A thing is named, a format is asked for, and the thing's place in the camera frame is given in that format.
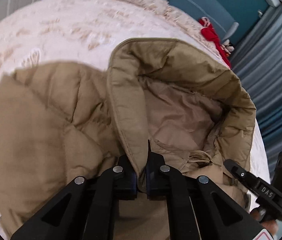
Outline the person's right hand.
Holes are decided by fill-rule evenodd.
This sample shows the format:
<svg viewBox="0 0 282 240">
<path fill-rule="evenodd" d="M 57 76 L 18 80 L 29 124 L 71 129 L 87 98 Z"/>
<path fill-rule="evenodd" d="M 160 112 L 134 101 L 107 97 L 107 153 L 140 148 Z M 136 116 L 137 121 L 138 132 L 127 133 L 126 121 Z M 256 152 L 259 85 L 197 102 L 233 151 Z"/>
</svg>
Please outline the person's right hand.
<svg viewBox="0 0 282 240">
<path fill-rule="evenodd" d="M 272 235 L 275 236 L 278 232 L 278 224 L 275 220 L 268 220 L 261 222 L 262 217 L 265 215 L 266 210 L 262 207 L 257 207 L 250 212 L 250 215 L 260 222 L 260 224 Z"/>
</svg>

